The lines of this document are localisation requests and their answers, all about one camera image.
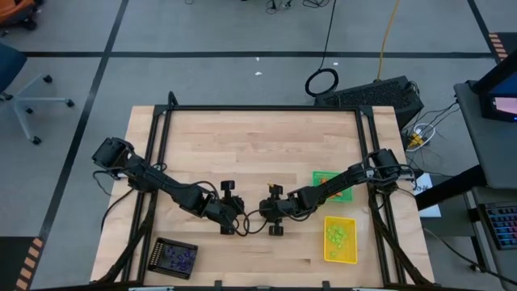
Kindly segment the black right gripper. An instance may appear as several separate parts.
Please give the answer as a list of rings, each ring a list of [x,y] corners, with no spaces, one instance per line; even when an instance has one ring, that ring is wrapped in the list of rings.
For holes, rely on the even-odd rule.
[[[284,193],[284,188],[278,184],[270,183],[268,185],[270,196],[261,200],[259,203],[259,213],[270,222],[269,235],[283,236],[284,227],[281,225],[284,217],[288,217],[293,221],[300,221],[302,216],[302,208],[297,194],[299,189],[289,192],[286,199],[280,196]]]

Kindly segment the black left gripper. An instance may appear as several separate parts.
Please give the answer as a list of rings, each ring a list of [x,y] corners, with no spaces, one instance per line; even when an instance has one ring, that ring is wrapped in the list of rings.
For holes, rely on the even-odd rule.
[[[234,180],[221,181],[221,190],[224,195],[221,197],[213,184],[210,184],[212,190],[208,193],[213,196],[211,202],[216,206],[216,210],[212,212],[206,211],[206,217],[220,224],[220,234],[233,235],[237,234],[238,226],[234,222],[238,222],[237,217],[244,215],[245,204],[240,196],[232,194],[235,189]]]

